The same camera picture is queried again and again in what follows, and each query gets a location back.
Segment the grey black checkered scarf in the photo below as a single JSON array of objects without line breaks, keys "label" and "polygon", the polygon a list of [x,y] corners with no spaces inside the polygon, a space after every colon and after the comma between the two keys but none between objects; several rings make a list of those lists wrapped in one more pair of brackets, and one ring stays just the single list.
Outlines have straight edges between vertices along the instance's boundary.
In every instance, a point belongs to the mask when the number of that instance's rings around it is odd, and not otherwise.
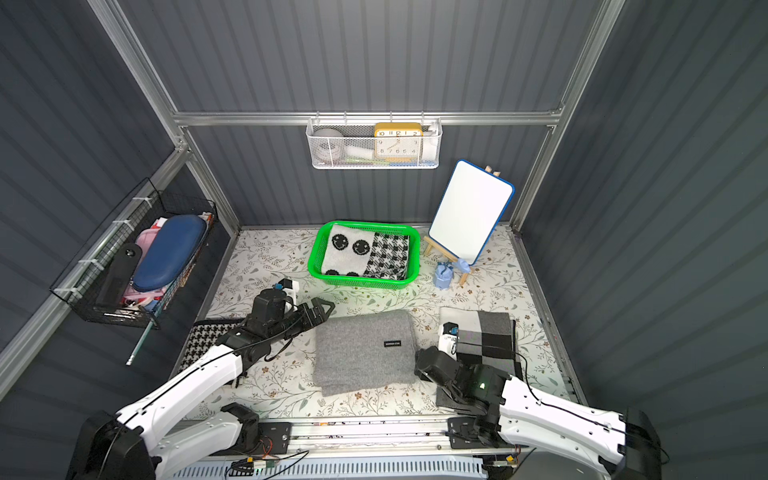
[{"label": "grey black checkered scarf", "polygon": [[516,323],[508,313],[441,307],[439,314],[439,335],[444,323],[458,325],[456,357],[462,366],[484,365],[516,375]]}]

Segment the plain grey scarf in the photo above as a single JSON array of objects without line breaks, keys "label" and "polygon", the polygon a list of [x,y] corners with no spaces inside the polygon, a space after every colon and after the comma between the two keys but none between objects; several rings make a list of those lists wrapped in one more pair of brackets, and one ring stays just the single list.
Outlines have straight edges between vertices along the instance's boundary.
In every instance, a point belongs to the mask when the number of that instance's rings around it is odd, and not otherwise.
[{"label": "plain grey scarf", "polygon": [[332,318],[315,337],[313,379],[326,397],[416,381],[414,325],[404,310]]}]

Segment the smiley houndstooth knit scarf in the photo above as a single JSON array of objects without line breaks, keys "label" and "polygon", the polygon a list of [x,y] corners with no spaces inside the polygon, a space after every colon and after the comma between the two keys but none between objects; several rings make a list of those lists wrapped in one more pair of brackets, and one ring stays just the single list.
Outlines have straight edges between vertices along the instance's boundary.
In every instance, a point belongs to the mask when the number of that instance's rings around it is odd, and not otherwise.
[{"label": "smiley houndstooth knit scarf", "polygon": [[406,235],[334,225],[320,273],[401,281],[407,276],[409,249]]}]

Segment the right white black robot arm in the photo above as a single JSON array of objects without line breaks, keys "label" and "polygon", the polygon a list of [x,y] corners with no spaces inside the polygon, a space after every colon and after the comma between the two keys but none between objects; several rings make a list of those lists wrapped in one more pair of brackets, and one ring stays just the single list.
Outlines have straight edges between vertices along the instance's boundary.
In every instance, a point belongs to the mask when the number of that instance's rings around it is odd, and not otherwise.
[{"label": "right white black robot arm", "polygon": [[648,415],[581,405],[532,387],[498,368],[465,365],[436,346],[415,354],[415,373],[472,413],[449,435],[500,449],[556,454],[610,479],[660,479],[660,437]]}]

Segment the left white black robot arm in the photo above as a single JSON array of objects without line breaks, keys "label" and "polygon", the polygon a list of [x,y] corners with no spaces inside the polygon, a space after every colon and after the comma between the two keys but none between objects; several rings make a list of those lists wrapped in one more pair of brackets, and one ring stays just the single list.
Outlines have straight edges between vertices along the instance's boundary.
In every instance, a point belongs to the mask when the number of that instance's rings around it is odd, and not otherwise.
[{"label": "left white black robot arm", "polygon": [[115,414],[100,411],[81,427],[67,471],[69,479],[165,479],[217,452],[247,455],[268,448],[259,416],[232,402],[192,427],[175,427],[195,406],[254,364],[271,357],[277,341],[329,319],[331,301],[296,301],[298,284],[283,279],[261,291],[251,313],[218,337],[189,367]]}]

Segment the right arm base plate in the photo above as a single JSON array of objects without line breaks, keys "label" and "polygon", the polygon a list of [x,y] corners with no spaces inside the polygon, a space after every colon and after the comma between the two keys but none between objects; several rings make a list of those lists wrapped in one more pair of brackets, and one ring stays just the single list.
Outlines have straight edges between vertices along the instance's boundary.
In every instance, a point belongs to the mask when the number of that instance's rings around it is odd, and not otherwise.
[{"label": "right arm base plate", "polygon": [[446,435],[455,450],[510,447],[497,433],[479,428],[474,417],[449,418]]}]

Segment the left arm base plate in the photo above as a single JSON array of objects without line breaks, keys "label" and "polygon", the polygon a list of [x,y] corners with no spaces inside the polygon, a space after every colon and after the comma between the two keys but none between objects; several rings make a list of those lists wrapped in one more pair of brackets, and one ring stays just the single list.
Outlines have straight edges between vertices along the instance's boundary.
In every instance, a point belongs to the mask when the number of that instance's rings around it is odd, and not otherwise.
[{"label": "left arm base plate", "polygon": [[285,454],[288,451],[292,427],[290,422],[258,422],[244,425],[235,450],[248,455]]}]

